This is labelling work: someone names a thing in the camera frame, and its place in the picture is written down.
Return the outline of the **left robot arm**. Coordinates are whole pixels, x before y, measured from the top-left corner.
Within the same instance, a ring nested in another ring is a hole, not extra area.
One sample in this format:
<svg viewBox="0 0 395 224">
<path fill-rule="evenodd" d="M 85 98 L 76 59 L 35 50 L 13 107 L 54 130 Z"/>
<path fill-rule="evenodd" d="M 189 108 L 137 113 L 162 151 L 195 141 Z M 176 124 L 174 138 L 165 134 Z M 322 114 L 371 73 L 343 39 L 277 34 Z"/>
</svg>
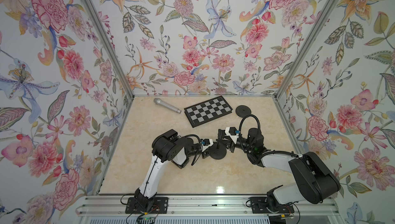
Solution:
<svg viewBox="0 0 395 224">
<path fill-rule="evenodd" d="M 181 137 L 173 129 L 159 135 L 152 143 L 150 168 L 144 182 L 135 191 L 134 198 L 140 205 L 147 204 L 157 194 L 160 179 L 169 163 L 183 169 L 192 157 L 191 164 L 194 165 L 213 145 L 212 139 L 201 139 L 195 134 Z"/>
</svg>

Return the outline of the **black round stand base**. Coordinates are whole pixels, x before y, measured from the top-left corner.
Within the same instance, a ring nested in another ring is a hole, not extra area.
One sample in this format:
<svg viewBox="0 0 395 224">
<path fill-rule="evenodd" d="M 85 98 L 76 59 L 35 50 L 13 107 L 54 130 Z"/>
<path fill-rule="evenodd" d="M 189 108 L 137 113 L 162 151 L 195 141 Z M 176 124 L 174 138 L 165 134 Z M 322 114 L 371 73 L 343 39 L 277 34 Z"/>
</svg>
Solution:
<svg viewBox="0 0 395 224">
<path fill-rule="evenodd" d="M 214 144 L 208 149 L 209 156 L 214 160 L 221 160 L 225 158 L 227 154 L 227 148 L 220 142 L 214 142 Z"/>
</svg>

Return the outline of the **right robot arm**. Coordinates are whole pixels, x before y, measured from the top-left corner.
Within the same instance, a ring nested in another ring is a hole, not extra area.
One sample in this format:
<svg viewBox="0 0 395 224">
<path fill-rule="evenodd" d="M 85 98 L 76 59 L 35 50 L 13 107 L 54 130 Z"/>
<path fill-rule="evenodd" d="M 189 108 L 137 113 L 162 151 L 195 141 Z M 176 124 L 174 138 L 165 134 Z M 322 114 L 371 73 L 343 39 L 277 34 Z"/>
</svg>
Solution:
<svg viewBox="0 0 395 224">
<path fill-rule="evenodd" d="M 339 180 L 317 154 L 269 150 L 264 146 L 264 137 L 258 128 L 251 128 L 247 138 L 243 138 L 235 127 L 220 129 L 217 142 L 231 152 L 241 149 L 253 165 L 293 175 L 293 184 L 278 186 L 267 192 L 266 204 L 272 209 L 299 201 L 318 204 L 340 190 Z"/>
</svg>

